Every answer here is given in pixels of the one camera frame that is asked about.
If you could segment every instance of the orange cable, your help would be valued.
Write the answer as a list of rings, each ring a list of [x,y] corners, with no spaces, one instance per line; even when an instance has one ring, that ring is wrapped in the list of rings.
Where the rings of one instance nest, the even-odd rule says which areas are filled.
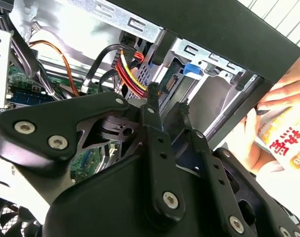
[[[70,64],[68,63],[68,61],[67,61],[66,57],[64,56],[64,54],[62,53],[62,51],[60,49],[58,49],[52,43],[50,43],[48,41],[45,41],[45,40],[37,40],[37,41],[34,41],[34,42],[30,42],[30,47],[32,47],[34,45],[37,45],[37,44],[46,44],[46,45],[50,46],[51,48],[55,49],[55,51],[60,54],[60,56],[62,57],[62,59],[64,61],[65,67],[66,67],[66,72],[67,72],[67,75],[68,75],[69,80],[70,80],[70,85],[71,85],[72,91],[76,96],[79,96],[79,93],[76,89],[76,86],[74,84],[74,80],[73,80],[73,77],[72,77],[72,70],[70,68]]]

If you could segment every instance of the fingernail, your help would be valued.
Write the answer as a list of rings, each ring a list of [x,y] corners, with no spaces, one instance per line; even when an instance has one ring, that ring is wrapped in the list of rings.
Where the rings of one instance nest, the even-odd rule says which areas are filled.
[[[258,105],[257,105],[257,110],[258,110],[258,111],[259,111],[259,110],[268,110],[268,107],[265,106],[264,104],[258,104]]]
[[[269,110],[257,110],[257,116],[265,115]]]

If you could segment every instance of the cable bundle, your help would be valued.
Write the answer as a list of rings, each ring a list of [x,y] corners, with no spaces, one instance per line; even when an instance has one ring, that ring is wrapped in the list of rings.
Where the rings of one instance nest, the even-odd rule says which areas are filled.
[[[140,52],[136,52],[134,54],[134,57],[136,60],[138,60],[138,63],[142,63],[144,60],[144,56]],[[117,61],[116,64],[116,70],[121,77],[122,81],[126,86],[131,90],[133,94],[135,94],[137,97],[142,98],[145,94],[146,87],[143,86],[132,74],[130,71],[127,61],[124,56],[124,51],[121,50],[120,58]]]

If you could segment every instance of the black side panel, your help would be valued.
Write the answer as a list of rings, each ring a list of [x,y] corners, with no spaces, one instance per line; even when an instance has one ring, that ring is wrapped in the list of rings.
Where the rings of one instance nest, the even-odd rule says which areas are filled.
[[[237,0],[109,0],[276,83],[300,48]]]
[[[178,169],[186,214],[159,230],[145,215],[143,159],[129,157],[62,193],[46,216],[43,237],[215,237],[200,179]]]

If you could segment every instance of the product box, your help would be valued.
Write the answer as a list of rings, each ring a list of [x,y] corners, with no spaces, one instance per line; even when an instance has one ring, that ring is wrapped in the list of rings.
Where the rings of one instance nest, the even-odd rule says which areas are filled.
[[[284,169],[300,171],[300,106],[269,111],[258,136]]]

